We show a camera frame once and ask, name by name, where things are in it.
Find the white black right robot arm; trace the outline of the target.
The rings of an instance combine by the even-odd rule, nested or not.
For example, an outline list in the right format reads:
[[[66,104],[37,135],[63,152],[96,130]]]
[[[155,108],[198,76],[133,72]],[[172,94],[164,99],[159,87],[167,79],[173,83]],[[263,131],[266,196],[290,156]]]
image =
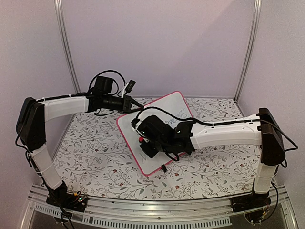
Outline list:
[[[223,122],[207,123],[193,117],[177,117],[176,127],[170,127],[155,114],[142,118],[145,111],[136,115],[131,126],[140,137],[140,148],[150,158],[164,153],[178,161],[182,152],[190,155],[197,149],[211,146],[260,146],[254,190],[247,196],[246,203],[250,208],[256,208],[264,202],[276,167],[285,160],[284,134],[267,108],[260,108],[258,114]]]

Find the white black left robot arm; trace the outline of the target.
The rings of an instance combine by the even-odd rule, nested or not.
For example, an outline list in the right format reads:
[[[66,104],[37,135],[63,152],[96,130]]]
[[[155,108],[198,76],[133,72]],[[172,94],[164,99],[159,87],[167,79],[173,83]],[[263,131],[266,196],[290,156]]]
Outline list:
[[[124,82],[123,87],[117,87],[116,92],[112,90],[114,83],[113,78],[97,75],[85,92],[41,99],[28,97],[23,102],[16,123],[15,144],[25,149],[30,167],[48,189],[54,190],[52,199],[60,207],[67,207],[71,197],[63,191],[67,187],[48,152],[47,124],[61,117],[95,113],[102,109],[128,114],[143,108],[129,96],[136,84],[135,80]]]

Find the black whiteboard foot clip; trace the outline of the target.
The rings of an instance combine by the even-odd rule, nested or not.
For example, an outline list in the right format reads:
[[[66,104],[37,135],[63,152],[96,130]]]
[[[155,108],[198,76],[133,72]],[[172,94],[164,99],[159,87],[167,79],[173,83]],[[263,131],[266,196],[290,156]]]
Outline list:
[[[166,166],[165,166],[165,165],[161,165],[161,170],[162,170],[164,173],[166,173],[166,172],[167,172]]]

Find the floral patterned table mat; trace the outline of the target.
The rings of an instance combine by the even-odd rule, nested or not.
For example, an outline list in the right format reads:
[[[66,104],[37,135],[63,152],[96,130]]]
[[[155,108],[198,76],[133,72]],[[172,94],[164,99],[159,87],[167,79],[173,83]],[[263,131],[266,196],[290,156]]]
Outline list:
[[[69,191],[105,198],[170,200],[217,198],[250,192],[260,150],[223,145],[184,155],[166,172],[145,176],[116,121],[119,113],[77,114],[54,158]]]

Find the aluminium front rail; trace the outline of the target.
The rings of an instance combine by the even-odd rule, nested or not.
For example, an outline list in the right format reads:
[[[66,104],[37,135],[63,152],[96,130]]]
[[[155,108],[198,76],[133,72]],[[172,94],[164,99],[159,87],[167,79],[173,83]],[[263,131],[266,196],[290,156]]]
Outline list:
[[[255,223],[250,214],[234,212],[229,197],[144,201],[89,197],[84,212],[73,212],[61,222],[58,207],[46,203],[47,190],[33,185],[21,227],[23,229],[296,229],[298,224],[284,186],[270,190],[266,221]]]

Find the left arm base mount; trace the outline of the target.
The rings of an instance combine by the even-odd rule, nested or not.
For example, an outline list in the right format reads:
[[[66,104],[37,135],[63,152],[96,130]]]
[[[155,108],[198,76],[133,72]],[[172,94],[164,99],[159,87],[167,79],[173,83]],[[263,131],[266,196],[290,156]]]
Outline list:
[[[53,191],[49,192],[46,203],[68,210],[85,212],[88,203],[88,195],[82,194],[80,191],[76,193]]]

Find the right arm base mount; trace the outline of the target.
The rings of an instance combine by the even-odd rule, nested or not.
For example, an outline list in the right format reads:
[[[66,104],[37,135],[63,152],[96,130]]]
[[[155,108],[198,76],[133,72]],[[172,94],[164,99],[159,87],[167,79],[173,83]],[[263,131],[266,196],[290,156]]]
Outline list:
[[[269,192],[258,194],[252,193],[230,198],[231,208],[234,213],[261,208],[271,203]]]

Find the left aluminium corner post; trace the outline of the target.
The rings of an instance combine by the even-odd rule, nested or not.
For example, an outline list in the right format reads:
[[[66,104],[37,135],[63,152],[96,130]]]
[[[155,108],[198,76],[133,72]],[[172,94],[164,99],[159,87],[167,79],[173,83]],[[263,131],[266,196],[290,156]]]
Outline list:
[[[70,73],[71,81],[73,88],[76,93],[79,93],[81,91],[80,85],[77,79],[72,55],[71,55],[71,50],[69,46],[69,40],[68,40],[68,34],[66,31],[66,26],[65,26],[65,20],[64,20],[64,14],[63,14],[63,6],[62,6],[62,1],[61,0],[55,0],[54,1],[54,6],[55,6],[55,11],[56,11],[56,16],[57,16],[57,22],[58,22],[58,27],[59,27],[59,32],[61,36],[61,42],[62,42],[62,47],[67,63],[67,67]]]

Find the aluminium corner post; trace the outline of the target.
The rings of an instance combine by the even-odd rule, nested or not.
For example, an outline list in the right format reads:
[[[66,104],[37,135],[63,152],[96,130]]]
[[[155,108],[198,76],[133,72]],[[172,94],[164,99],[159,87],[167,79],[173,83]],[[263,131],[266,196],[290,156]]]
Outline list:
[[[261,7],[262,7],[262,1],[255,0],[248,44],[247,44],[247,48],[246,48],[246,52],[245,52],[245,57],[244,57],[244,62],[243,62],[242,69],[241,69],[240,78],[239,78],[238,85],[237,85],[235,95],[234,95],[234,100],[237,103],[241,97],[242,90],[243,90],[244,83],[245,83],[246,76],[247,76],[247,72],[248,72],[248,68],[250,65],[250,61],[251,61],[251,57],[252,57],[252,53],[253,53],[253,49],[254,49],[254,44],[255,44],[255,39],[256,39],[256,35],[257,35],[257,30],[258,30],[258,26],[259,26]]]
[[[69,40],[68,40],[68,34],[66,31],[66,26],[65,26],[65,20],[64,20],[64,14],[63,14],[63,6],[62,6],[62,1],[61,0],[55,0],[54,1],[54,6],[55,6],[55,11],[56,11],[56,16],[57,16],[57,22],[58,22],[58,27],[59,27],[59,32],[61,36],[61,42],[62,42],[62,47],[67,63],[67,67],[70,73],[71,81],[73,88],[76,93],[79,93],[81,91],[80,85],[77,79],[72,55],[71,55],[71,50],[69,46]]]

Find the right aluminium corner post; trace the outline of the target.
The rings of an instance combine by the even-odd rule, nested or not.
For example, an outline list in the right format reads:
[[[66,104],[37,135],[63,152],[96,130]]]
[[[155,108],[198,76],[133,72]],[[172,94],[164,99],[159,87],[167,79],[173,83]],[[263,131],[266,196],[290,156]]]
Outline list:
[[[258,30],[258,26],[259,26],[261,7],[262,7],[262,1],[255,0],[248,44],[247,44],[247,48],[246,48],[246,52],[245,52],[245,57],[244,57],[244,62],[243,62],[242,69],[241,69],[240,78],[239,78],[238,85],[237,85],[235,95],[234,95],[234,100],[237,103],[241,97],[242,90],[243,90],[244,83],[245,83],[246,76],[247,76],[247,72],[248,72],[248,68],[250,65],[250,61],[251,61],[251,57],[252,57],[252,53],[253,53],[253,49],[254,49],[254,44],[255,44],[255,39],[256,39],[256,35],[257,35],[257,30]]]

